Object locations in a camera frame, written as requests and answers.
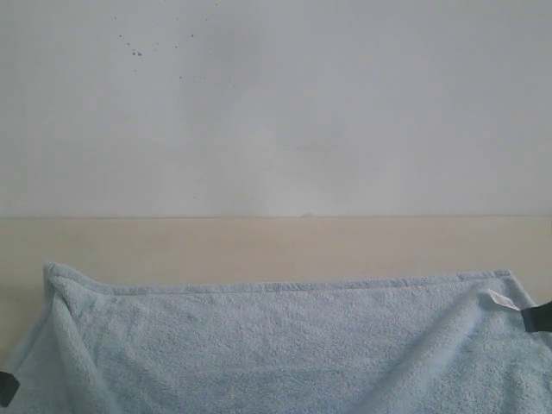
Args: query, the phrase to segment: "white tag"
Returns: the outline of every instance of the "white tag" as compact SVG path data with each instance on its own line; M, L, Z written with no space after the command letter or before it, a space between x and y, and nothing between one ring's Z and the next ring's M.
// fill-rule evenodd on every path
M499 304L500 306L505 306L506 308L513 309L515 311L519 311L519 308L514 304L510 298L507 298L506 296L501 295L500 293L496 293L495 291L489 289L489 295L491 295L492 300L495 304Z

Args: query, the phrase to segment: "beige surface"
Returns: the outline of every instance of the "beige surface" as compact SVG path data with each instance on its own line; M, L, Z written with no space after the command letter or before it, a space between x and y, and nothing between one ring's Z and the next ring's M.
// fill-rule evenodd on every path
M0 220L0 362L41 309L46 261L126 285L511 269L552 299L548 217Z

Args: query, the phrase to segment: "light blue towel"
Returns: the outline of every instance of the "light blue towel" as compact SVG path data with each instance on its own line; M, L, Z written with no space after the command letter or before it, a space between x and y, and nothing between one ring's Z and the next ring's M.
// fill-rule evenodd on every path
M18 413L550 413L549 334L508 272L114 287L45 267Z

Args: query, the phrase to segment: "cream floor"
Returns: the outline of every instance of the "cream floor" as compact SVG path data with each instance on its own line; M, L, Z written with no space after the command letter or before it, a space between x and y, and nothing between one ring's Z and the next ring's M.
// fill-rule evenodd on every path
M0 363L41 310L41 266L116 285L510 269L552 299L549 217L0 220Z

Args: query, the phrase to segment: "wall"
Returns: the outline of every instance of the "wall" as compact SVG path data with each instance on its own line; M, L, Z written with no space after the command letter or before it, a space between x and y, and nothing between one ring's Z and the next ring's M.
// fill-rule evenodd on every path
M550 16L3 0L0 216L549 213Z

